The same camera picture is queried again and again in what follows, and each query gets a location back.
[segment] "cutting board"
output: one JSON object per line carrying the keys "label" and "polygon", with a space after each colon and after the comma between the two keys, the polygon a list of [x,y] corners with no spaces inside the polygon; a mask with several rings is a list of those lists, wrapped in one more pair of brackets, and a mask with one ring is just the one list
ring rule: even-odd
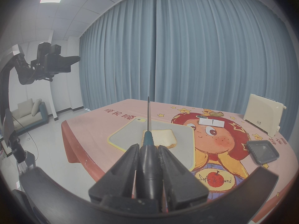
{"label": "cutting board", "polygon": [[[171,129],[177,140],[177,145],[170,148],[176,158],[188,169],[195,166],[195,143],[193,128],[185,125],[152,120],[152,130]],[[136,117],[124,127],[108,137],[108,143],[126,151],[131,145],[142,146],[142,134],[147,130],[147,118]]]}

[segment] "red hair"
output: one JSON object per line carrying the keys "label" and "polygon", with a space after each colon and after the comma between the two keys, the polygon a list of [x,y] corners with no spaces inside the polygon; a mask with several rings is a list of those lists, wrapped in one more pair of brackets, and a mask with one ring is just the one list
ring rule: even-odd
{"label": "red hair", "polygon": [[[183,125],[187,120],[190,119],[199,119],[197,116],[202,116],[203,114],[199,113],[182,113],[173,117],[171,120],[174,124]],[[232,137],[234,138],[235,146],[228,153],[228,155],[236,160],[242,160],[246,156],[249,155],[247,150],[244,150],[244,146],[242,144],[246,144],[248,140],[250,140],[249,134],[238,124],[236,124],[233,120],[229,120],[223,117],[215,117],[215,116],[203,116],[208,119],[216,119],[224,121],[224,128],[230,132]]]}

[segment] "toaster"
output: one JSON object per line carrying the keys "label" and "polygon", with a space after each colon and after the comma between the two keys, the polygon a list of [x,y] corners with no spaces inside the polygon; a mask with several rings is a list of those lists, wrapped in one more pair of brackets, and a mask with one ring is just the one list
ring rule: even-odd
{"label": "toaster", "polygon": [[282,103],[275,100],[250,94],[248,105],[243,120],[247,120],[272,137],[279,131],[280,119],[283,110],[286,109]]}

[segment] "sofa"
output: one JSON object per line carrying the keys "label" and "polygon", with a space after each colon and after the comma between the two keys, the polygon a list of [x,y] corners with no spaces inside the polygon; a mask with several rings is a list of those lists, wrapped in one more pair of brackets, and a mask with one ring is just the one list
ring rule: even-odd
{"label": "sofa", "polygon": [[18,109],[11,114],[17,134],[23,134],[48,123],[48,112],[42,99],[37,99],[34,103],[32,99],[19,103]]}

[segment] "pink tablecloth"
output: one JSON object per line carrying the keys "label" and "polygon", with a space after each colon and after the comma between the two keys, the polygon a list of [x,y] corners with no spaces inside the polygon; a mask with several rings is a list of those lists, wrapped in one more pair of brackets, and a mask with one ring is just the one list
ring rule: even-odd
{"label": "pink tablecloth", "polygon": [[[193,173],[210,189],[211,199],[233,188],[256,169],[257,164],[246,149],[247,140],[269,140],[274,145],[280,157],[263,166],[278,174],[279,180],[267,203],[253,219],[254,222],[275,207],[298,170],[297,158],[279,132],[270,138],[244,121],[240,114],[156,102],[151,103],[151,111],[152,119],[189,125],[196,129],[196,166]],[[225,126],[200,126],[196,123],[198,116],[224,121]],[[127,99],[64,121],[62,134],[69,162],[81,162],[97,181],[123,154],[107,142],[108,136],[134,117],[147,117],[146,101]],[[215,174],[213,170],[222,174],[225,183],[222,179],[211,182],[211,175]]]}

